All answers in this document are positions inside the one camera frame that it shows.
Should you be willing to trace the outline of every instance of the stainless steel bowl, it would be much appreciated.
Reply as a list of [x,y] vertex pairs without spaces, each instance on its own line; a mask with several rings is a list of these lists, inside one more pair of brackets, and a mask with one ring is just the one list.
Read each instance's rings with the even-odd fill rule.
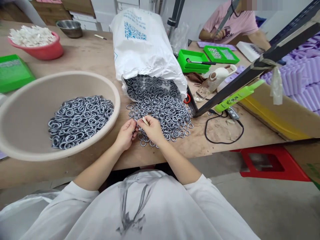
[[81,23],[73,20],[61,20],[56,23],[57,27],[69,38],[82,37]]

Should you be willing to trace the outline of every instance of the hand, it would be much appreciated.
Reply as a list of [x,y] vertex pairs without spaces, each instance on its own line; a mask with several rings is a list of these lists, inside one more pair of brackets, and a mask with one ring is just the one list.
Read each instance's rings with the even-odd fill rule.
[[214,40],[221,40],[226,36],[226,31],[222,29],[215,37]]
[[122,151],[129,149],[132,141],[135,140],[138,135],[139,128],[136,125],[136,121],[130,119],[120,128],[118,137],[114,142],[117,148]]
[[147,120],[150,126],[147,126],[142,119],[138,120],[138,124],[146,132],[153,143],[158,145],[161,141],[166,140],[162,134],[161,126],[157,119],[148,115],[145,116],[144,119]]

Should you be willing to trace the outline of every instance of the red plastic bowl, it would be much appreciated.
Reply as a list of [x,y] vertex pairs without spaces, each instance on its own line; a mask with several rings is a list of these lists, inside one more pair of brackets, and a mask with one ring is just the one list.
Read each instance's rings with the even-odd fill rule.
[[55,32],[51,33],[57,39],[53,43],[41,47],[22,47],[17,44],[14,44],[10,38],[8,38],[8,41],[12,46],[22,49],[26,53],[30,54],[32,57],[35,57],[39,60],[53,60],[63,55],[63,48],[60,44],[59,35]]

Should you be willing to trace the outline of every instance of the pink t-shirt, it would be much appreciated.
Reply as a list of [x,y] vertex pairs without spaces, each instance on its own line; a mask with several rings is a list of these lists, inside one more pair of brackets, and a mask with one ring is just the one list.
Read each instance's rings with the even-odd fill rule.
[[[231,1],[227,1],[220,5],[203,26],[203,29],[208,32],[217,31],[230,6]],[[254,11],[243,11],[239,17],[233,13],[225,23],[223,29],[226,32],[226,36],[221,40],[215,40],[215,43],[227,44],[240,33],[243,35],[250,35],[256,32],[258,30],[258,26]]]

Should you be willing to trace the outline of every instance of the cable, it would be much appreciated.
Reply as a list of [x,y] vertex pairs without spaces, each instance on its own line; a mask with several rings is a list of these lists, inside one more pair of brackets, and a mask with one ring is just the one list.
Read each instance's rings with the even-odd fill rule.
[[211,113],[214,113],[214,114],[216,114],[216,115],[218,115],[218,116],[213,117],[213,118],[209,118],[209,119],[207,120],[207,122],[206,122],[206,127],[205,127],[205,129],[204,129],[204,136],[206,137],[206,139],[207,139],[209,142],[214,143],[214,144],[232,144],[232,143],[235,143],[236,141],[238,141],[238,140],[242,137],[242,135],[243,135],[243,133],[244,133],[244,126],[242,125],[242,123],[240,122],[240,120],[237,120],[237,122],[239,123],[239,125],[242,127],[242,132],[241,132],[240,136],[239,136],[236,140],[234,140],[234,141],[232,141],[232,142],[230,142],[230,143],[225,143],[225,142],[213,142],[213,141],[211,141],[211,140],[208,138],[208,136],[207,136],[208,122],[209,122],[211,119],[215,119],[215,118],[218,118],[218,117],[226,118],[226,117],[228,116],[228,114],[227,114],[227,116],[222,116],[223,113],[222,113],[221,115],[219,115],[219,114],[217,114],[215,111],[213,111],[213,112],[211,112]]
[[241,13],[242,13],[243,11],[241,11],[240,14],[239,14],[239,16],[238,16],[237,13],[236,13],[236,11],[235,11],[234,8],[233,8],[232,2],[233,2],[233,0],[231,0],[231,8],[232,8],[232,11],[233,11],[234,15],[236,15],[236,17],[240,17],[240,15],[241,15]]

